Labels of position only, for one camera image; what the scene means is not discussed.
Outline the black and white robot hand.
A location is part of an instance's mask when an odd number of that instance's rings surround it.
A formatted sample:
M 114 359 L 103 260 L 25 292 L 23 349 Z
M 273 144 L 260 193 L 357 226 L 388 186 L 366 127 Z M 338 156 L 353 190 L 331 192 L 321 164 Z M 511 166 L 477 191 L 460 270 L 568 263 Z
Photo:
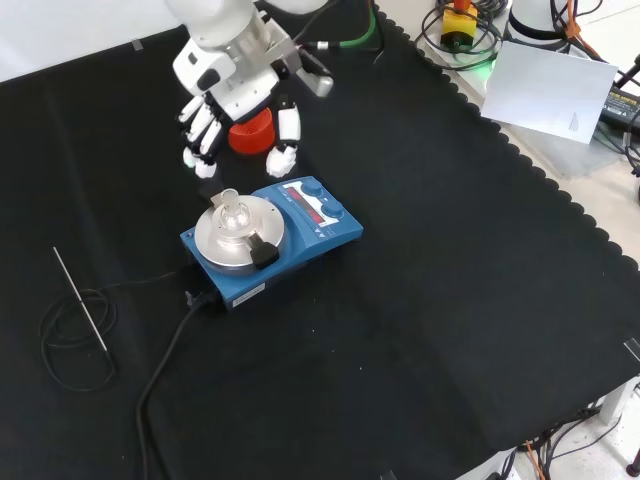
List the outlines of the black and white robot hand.
M 281 79 L 302 70 L 295 45 L 239 38 L 213 49 L 189 40 L 172 64 L 191 100 L 178 114 L 184 142 L 183 163 L 197 177 L 209 179 L 217 170 L 220 146 L 231 128 L 264 111 Z

